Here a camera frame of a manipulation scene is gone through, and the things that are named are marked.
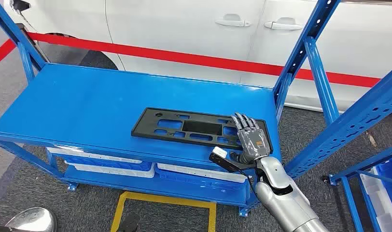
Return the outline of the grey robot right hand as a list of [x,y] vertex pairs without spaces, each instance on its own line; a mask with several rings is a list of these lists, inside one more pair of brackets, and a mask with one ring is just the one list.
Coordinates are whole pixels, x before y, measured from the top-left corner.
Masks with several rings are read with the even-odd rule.
[[236,161],[243,164],[253,164],[256,160],[268,157],[271,152],[270,142],[256,120],[237,112],[231,117],[238,130],[237,136],[243,148]]

